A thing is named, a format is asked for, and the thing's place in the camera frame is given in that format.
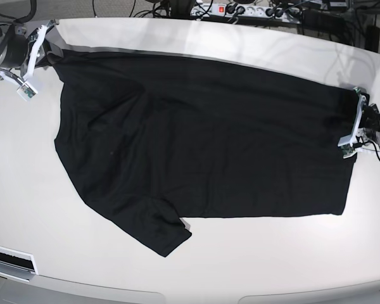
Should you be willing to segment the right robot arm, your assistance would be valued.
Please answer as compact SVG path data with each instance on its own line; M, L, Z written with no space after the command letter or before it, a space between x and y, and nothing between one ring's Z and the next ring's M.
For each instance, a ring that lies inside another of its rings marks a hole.
M12 69L16 69L21 76L30 77L49 51L46 34L58 22L51 20L28 34L27 22L32 20L36 11L37 1L31 1L26 16L3 16L5 21L0 21L0 72L9 75Z

